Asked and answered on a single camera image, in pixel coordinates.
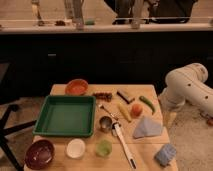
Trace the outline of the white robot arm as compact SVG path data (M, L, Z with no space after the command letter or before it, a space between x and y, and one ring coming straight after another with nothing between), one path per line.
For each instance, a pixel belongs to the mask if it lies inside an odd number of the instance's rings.
M180 109L188 100L213 117L213 88L205 84L207 78L208 71L200 63L168 72L165 77L166 87L159 95L162 108L167 111Z

